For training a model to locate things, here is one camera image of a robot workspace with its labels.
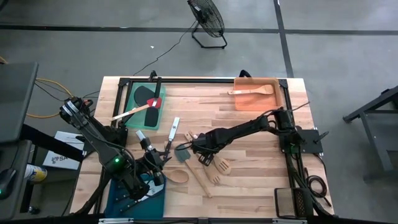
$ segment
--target gray floor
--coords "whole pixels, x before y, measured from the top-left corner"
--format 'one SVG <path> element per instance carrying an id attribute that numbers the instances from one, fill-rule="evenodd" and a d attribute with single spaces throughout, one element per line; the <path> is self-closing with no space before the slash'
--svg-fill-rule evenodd
<path id="1" fill-rule="evenodd" d="M 272 0 L 215 0 L 227 28 L 275 29 Z M 286 29 L 397 30 L 394 0 L 280 0 Z M 0 22 L 81 26 L 180 27 L 194 18 L 185 0 L 16 1 Z M 39 62 L 39 77 L 61 82 L 82 96 L 99 89 L 105 75 L 130 75 L 178 41 L 181 33 L 40 32 L 0 30 L 0 55 L 10 63 Z M 198 35 L 207 43 L 219 40 Z M 189 35 L 140 75 L 286 77 L 279 34 L 227 33 L 224 50 L 204 50 Z M 304 78 L 315 124 L 323 140 L 328 182 L 337 215 L 398 222 L 397 184 L 366 185 L 362 176 L 380 169 L 362 124 L 342 117 L 398 84 L 398 36 L 288 35 L 297 78 Z M 52 114 L 60 102 L 35 89 L 29 112 Z M 30 119 L 48 134 L 75 130 L 60 118 Z M 37 189 L 41 217 L 60 215 L 74 181 Z"/>

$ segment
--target yellow cable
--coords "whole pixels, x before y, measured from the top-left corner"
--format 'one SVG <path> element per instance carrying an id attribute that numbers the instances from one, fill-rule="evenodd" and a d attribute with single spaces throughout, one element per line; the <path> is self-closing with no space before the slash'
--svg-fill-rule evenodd
<path id="1" fill-rule="evenodd" d="M 56 81 L 53 81 L 53 80 L 48 80 L 48 79 L 45 79 L 45 78 L 36 78 L 36 80 L 56 84 L 59 87 L 63 88 L 63 90 L 65 90 L 69 94 L 70 97 L 73 97 L 73 95 L 70 93 L 70 91 L 66 87 L 61 85 L 59 82 L 56 82 Z M 47 115 L 47 116 L 39 116 L 39 115 L 34 115 L 34 114 L 29 114 L 29 113 L 27 113 L 26 115 L 30 116 L 31 118 L 46 119 L 46 118 L 53 118 L 55 116 L 58 116 L 59 113 L 52 114 L 52 115 Z"/>

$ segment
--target wooden utensil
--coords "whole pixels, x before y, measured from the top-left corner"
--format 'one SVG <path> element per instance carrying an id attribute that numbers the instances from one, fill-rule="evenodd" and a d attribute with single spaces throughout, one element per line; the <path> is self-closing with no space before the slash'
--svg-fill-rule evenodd
<path id="1" fill-rule="evenodd" d="M 147 104 L 146 105 L 140 106 L 138 108 L 134 108 L 131 111 L 127 111 L 127 112 L 125 112 L 123 114 L 119 114 L 119 115 L 113 117 L 111 119 L 111 121 L 114 121 L 116 119 L 122 118 L 124 116 L 129 115 L 129 114 L 137 113 L 139 111 L 142 111 L 144 109 L 148 109 L 150 107 L 160 108 L 160 106 L 162 106 L 162 99 L 160 97 L 159 98 L 152 98 L 152 99 L 147 100 Z"/>
<path id="2" fill-rule="evenodd" d="M 172 172 L 164 172 L 166 177 L 176 183 L 182 184 L 189 180 L 189 175 L 184 170 L 173 170 Z"/>
<path id="3" fill-rule="evenodd" d="M 231 173 L 231 166 L 229 162 L 223 158 L 220 158 L 216 154 L 213 158 L 214 165 L 216 166 L 217 170 L 223 175 L 229 175 Z"/>
<path id="4" fill-rule="evenodd" d="M 191 162 L 189 161 L 189 158 L 191 158 L 191 154 L 188 152 L 187 149 L 182 149 L 184 146 L 180 146 L 180 149 L 175 148 L 174 153 L 175 157 L 178 159 L 180 162 L 185 162 L 188 168 L 191 170 L 192 174 L 196 177 L 198 180 L 200 186 L 203 188 L 203 190 L 206 192 L 207 196 L 209 198 L 212 198 L 213 196 L 211 195 L 210 191 L 207 189 L 207 186 L 203 179 L 199 176 L 198 171 L 195 170 L 195 168 L 191 165 Z"/>
<path id="5" fill-rule="evenodd" d="M 265 95 L 271 95 L 274 93 L 274 88 L 272 85 L 263 85 L 259 88 L 253 90 L 230 90 L 228 91 L 229 95 L 238 95 L 238 94 L 248 94 L 248 93 L 260 93 Z"/>
<path id="6" fill-rule="evenodd" d="M 210 182 L 212 182 L 213 184 L 219 184 L 221 177 L 220 177 L 220 173 L 217 171 L 216 167 L 214 166 L 214 164 L 209 164 L 209 166 L 204 166 L 203 168 L 205 170 L 205 174 L 207 176 L 207 178 L 210 180 Z"/>
<path id="7" fill-rule="evenodd" d="M 192 138 L 198 138 L 198 136 L 196 134 L 194 134 L 192 131 L 189 131 L 188 133 L 185 133 L 185 138 L 188 141 L 191 141 Z M 210 182 L 212 182 L 213 184 L 219 184 L 221 177 L 219 175 L 219 172 L 217 171 L 218 169 L 216 168 L 216 166 L 214 164 L 209 164 L 209 166 L 203 166 L 204 170 L 205 170 L 205 174 L 207 176 L 207 178 L 210 180 Z"/>

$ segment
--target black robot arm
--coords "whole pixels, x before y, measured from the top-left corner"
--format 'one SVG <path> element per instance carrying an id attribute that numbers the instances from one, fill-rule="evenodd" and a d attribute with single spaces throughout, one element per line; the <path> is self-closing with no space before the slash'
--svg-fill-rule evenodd
<path id="1" fill-rule="evenodd" d="M 103 126 L 90 115 L 89 107 L 92 101 L 83 101 L 73 97 L 65 101 L 60 108 L 60 116 L 81 132 L 85 142 L 98 153 L 99 162 L 112 179 L 120 181 L 129 192 L 129 197 L 139 200 L 149 191 L 149 186 L 141 178 L 141 174 L 154 174 L 155 185 L 164 183 L 159 171 L 166 161 L 156 149 L 145 148 L 144 157 L 135 159 L 132 154 L 121 145 L 126 144 L 128 130 Z"/>
<path id="2" fill-rule="evenodd" d="M 273 115 L 275 121 L 269 121 L 268 117 Z M 292 118 L 291 110 L 279 108 L 277 110 L 266 111 L 254 120 L 237 125 L 235 127 L 216 128 L 206 134 L 199 134 L 197 139 L 192 141 L 192 149 L 194 153 L 199 153 L 199 161 L 208 166 L 214 158 L 214 154 L 218 153 L 235 139 L 245 137 L 259 131 L 268 131 L 277 136 L 286 136 L 292 144 L 301 144 L 303 139 L 297 133 Z"/>

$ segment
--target butcher block surface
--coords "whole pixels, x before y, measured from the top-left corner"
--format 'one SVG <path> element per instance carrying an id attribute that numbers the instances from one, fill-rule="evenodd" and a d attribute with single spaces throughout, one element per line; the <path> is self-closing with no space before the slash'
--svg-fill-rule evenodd
<path id="1" fill-rule="evenodd" d="M 118 90 L 120 77 L 104 77 L 95 118 L 103 125 L 110 125 L 110 118 Z M 304 81 L 301 78 L 288 78 L 292 107 L 296 108 L 308 101 Z M 180 118 L 180 124 L 173 141 L 165 170 L 182 169 L 189 174 L 184 184 L 167 182 L 164 217 L 220 217 L 220 218 L 274 218 L 274 189 L 289 187 L 285 157 L 280 152 L 277 136 L 261 132 L 237 139 L 222 149 L 218 155 L 231 164 L 229 176 L 221 176 L 220 184 L 212 184 L 206 177 L 203 166 L 192 154 L 191 162 L 205 180 L 213 198 L 208 198 L 196 178 L 185 163 L 174 156 L 174 147 L 186 142 L 184 134 L 193 131 L 205 133 L 215 128 L 230 128 L 259 116 L 262 111 L 236 111 L 234 96 L 227 91 L 233 89 L 233 83 L 163 83 L 166 98 L 163 115 L 157 131 L 143 129 L 152 145 L 159 151 L 164 150 L 174 117 Z M 124 105 L 124 90 L 121 108 Z M 306 105 L 294 111 L 296 125 L 303 129 L 313 128 L 310 106 Z M 140 158 L 143 150 L 135 130 L 129 130 L 126 148 L 134 157 Z M 320 176 L 327 184 L 322 163 L 311 154 L 303 155 L 303 164 L 310 175 Z M 85 159 L 76 185 L 71 212 L 80 209 L 98 186 L 101 164 L 97 153 Z M 105 189 L 101 210 L 106 206 L 108 189 Z M 323 199 L 321 205 L 333 213 Z"/>

